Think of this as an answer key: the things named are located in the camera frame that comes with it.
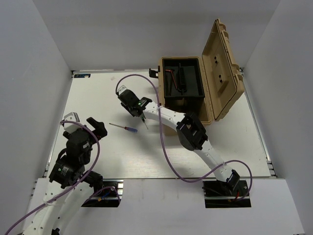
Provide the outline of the blue red handled screwdriver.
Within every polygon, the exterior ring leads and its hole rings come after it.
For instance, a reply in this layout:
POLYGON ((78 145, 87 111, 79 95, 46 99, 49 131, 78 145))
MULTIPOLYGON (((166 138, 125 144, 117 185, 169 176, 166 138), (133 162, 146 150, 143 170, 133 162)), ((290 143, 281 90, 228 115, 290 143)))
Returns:
POLYGON ((132 132, 132 133, 137 133, 138 132, 137 129, 132 128, 132 127, 117 125, 117 124, 113 124, 113 123, 109 123, 109 125, 112 125, 112 126, 115 126, 115 127, 118 127, 118 128, 122 128, 122 129, 124 129, 126 131, 129 131, 129 132, 132 132))

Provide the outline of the brown long hex key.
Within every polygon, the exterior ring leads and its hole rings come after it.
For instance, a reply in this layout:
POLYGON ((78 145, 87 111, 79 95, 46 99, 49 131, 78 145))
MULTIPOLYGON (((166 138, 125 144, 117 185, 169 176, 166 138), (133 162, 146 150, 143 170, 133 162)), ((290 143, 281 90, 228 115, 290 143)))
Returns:
POLYGON ((166 96, 170 96, 171 91, 172 91, 172 83, 173 83, 171 70, 165 71, 165 78, 166 78, 166 96))

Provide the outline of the tan plastic toolbox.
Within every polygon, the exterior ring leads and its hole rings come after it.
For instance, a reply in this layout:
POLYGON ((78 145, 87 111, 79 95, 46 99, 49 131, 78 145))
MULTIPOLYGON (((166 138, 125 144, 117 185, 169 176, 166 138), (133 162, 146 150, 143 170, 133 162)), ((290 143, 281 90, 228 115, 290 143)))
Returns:
POLYGON ((158 79, 162 106, 194 112, 204 126, 223 119, 245 91, 220 19, 214 21, 201 56, 162 57, 149 76, 158 79))

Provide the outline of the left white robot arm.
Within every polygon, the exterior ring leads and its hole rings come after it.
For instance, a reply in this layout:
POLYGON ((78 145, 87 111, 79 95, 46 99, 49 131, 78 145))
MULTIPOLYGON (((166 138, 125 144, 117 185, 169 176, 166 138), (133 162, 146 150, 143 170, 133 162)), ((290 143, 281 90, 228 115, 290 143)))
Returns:
POLYGON ((71 113, 61 121, 66 146, 48 177, 42 204, 29 212, 34 217, 24 235, 59 235, 84 202, 103 191, 103 177, 93 171, 95 163, 88 170, 85 166, 90 163, 92 147, 99 146, 108 132, 103 122, 89 117, 87 122, 94 128, 90 130, 75 115, 71 113))

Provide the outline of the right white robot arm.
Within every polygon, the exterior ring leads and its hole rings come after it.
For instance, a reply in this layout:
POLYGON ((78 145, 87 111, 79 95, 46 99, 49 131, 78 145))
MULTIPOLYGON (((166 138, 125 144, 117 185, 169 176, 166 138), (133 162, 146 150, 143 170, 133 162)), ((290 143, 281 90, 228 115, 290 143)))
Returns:
POLYGON ((139 99, 134 92, 124 85, 116 92, 118 99, 133 117, 161 121, 162 125, 176 131, 180 144, 196 153, 213 171, 220 185, 221 192, 233 195, 239 188, 239 174, 213 149, 206 129, 195 113, 179 113, 162 107, 151 99, 139 99))

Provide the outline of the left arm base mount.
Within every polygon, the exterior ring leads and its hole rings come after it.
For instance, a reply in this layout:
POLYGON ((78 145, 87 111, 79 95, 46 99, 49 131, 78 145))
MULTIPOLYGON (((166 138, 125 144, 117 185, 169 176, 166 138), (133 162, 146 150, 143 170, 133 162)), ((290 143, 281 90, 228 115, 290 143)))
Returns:
POLYGON ((123 179, 103 180, 103 189, 86 201, 83 208, 117 208, 123 195, 123 179))

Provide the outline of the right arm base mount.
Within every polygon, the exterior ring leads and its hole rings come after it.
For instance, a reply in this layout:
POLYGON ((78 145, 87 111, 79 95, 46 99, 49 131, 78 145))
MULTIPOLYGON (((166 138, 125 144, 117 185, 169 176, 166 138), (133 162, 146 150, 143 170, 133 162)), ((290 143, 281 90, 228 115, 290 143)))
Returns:
POLYGON ((233 191, 219 181, 203 181, 204 202, 207 209, 251 208, 248 185, 240 180, 233 191))

